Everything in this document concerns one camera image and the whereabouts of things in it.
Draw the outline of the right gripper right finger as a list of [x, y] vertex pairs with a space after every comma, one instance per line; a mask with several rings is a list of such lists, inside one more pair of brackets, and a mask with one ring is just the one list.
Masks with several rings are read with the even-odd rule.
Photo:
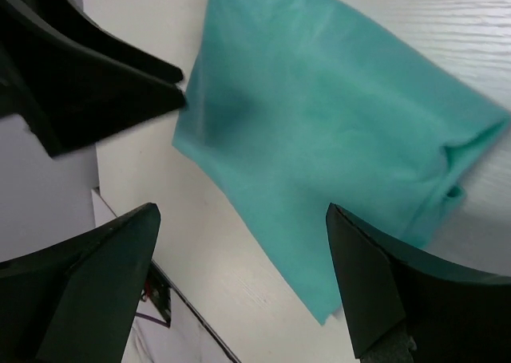
[[335, 204], [326, 223], [358, 360], [509, 361], [509, 277], [434, 256]]

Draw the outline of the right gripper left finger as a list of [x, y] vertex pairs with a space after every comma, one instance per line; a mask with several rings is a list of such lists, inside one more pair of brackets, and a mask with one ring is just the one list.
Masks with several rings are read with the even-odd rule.
[[160, 212], [146, 203], [1, 264], [3, 362], [119, 362], [152, 260]]

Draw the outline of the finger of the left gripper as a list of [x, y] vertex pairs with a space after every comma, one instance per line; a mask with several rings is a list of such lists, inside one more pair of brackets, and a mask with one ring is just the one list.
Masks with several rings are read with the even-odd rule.
[[52, 156], [182, 109], [167, 83], [75, 45], [1, 48], [1, 115], [18, 115]]
[[1, 0], [1, 68], [28, 88], [174, 88], [184, 79], [72, 0]]

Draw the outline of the teal t shirt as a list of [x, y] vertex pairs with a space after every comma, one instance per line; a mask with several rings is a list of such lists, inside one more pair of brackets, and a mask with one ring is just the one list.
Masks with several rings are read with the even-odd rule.
[[509, 114], [339, 0], [208, 0], [173, 146], [314, 318], [342, 303], [335, 203], [424, 247]]

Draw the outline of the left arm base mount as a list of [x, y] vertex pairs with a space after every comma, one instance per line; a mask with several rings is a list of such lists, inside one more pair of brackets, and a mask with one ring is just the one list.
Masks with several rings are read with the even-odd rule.
[[154, 261], [150, 263], [141, 298], [156, 307], [162, 317], [160, 323], [169, 328], [172, 321], [171, 282]]

